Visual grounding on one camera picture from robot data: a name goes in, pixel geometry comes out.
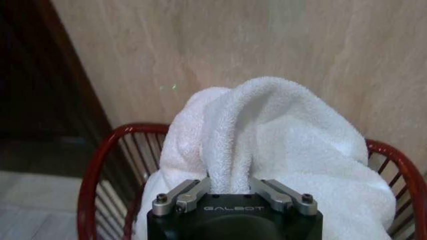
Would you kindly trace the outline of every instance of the screw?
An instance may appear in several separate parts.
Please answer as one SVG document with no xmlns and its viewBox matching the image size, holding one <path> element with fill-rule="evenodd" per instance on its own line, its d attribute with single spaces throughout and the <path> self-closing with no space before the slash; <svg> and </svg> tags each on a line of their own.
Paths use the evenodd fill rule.
<svg viewBox="0 0 427 240">
<path fill-rule="evenodd" d="M 304 204 L 312 204 L 313 203 L 313 196 L 308 193 L 304 193 L 301 196 L 300 196 L 300 199 L 301 199 L 301 202 Z"/>
<path fill-rule="evenodd" d="M 176 206 L 174 210 L 176 210 L 177 213 L 181 214 L 185 211 L 185 208 L 182 206 Z"/>
<path fill-rule="evenodd" d="M 165 195 L 164 193 L 157 194 L 157 196 L 154 197 L 157 203 L 164 203 L 168 200 L 168 195 Z"/>
</svg>

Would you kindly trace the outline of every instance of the marble wall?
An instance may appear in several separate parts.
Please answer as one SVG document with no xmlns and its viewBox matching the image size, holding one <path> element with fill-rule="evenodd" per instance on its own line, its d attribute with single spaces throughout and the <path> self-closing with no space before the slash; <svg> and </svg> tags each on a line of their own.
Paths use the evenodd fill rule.
<svg viewBox="0 0 427 240">
<path fill-rule="evenodd" d="M 298 82 L 427 170 L 425 0 L 51 0 L 113 126 L 209 86 Z"/>
</svg>

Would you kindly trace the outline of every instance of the wooden door frame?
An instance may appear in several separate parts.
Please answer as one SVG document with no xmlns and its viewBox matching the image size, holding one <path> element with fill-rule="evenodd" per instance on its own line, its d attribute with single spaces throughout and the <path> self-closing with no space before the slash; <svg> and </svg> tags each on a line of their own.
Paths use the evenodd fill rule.
<svg viewBox="0 0 427 240">
<path fill-rule="evenodd" d="M 5 0 L 1 8 L 3 17 L 21 28 L 23 37 L 41 45 L 29 48 L 49 62 L 47 71 L 57 76 L 54 80 L 46 80 L 51 94 L 61 100 L 66 118 L 78 134 L 95 147 L 111 127 L 50 1 Z M 41 24 L 34 27 L 31 20 Z"/>
</svg>

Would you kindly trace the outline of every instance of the dark doorway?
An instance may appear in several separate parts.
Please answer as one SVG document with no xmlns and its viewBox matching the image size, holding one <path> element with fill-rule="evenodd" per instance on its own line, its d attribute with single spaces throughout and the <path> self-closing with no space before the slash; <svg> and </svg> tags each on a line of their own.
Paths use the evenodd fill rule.
<svg viewBox="0 0 427 240">
<path fill-rule="evenodd" d="M 0 170 L 81 177 L 110 131 L 47 0 L 1 1 Z"/>
</svg>

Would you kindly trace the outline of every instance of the tile floor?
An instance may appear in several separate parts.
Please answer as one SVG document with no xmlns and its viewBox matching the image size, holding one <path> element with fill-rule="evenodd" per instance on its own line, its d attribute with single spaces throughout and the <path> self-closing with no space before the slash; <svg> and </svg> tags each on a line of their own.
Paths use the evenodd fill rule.
<svg viewBox="0 0 427 240">
<path fill-rule="evenodd" d="M 81 180 L 0 171 L 0 240 L 75 240 Z"/>
</svg>

